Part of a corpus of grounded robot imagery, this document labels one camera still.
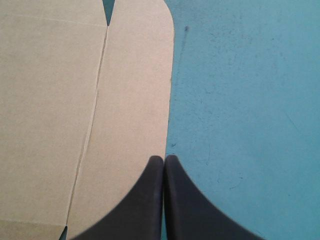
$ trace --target black tip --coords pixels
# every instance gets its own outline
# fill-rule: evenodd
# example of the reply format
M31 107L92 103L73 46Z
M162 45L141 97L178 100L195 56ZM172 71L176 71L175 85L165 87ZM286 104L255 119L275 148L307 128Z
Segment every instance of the black tip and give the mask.
M74 240L160 240L163 168L161 157L150 157L124 199Z
M210 203L178 158L164 163L164 209L168 240L261 240Z

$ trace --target cardboard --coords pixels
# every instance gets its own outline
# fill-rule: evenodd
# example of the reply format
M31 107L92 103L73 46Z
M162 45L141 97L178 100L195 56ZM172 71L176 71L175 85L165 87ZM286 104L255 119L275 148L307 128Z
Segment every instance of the cardboard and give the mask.
M0 239L68 238L164 156L173 22L163 0L0 0Z

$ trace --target blue floor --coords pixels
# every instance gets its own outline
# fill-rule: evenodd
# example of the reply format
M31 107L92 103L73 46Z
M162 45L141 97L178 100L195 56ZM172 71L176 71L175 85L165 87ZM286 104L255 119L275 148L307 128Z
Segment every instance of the blue floor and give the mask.
M166 3L166 153L253 233L320 239L320 1Z

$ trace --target black plastic part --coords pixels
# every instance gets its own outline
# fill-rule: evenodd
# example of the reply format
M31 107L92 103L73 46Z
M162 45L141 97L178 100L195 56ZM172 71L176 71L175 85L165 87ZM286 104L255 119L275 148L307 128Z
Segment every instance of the black plastic part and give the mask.
M262 240L209 202L174 155L164 163L164 210L168 240Z
M74 240L159 240L163 169L162 158L152 156L125 198L108 215Z

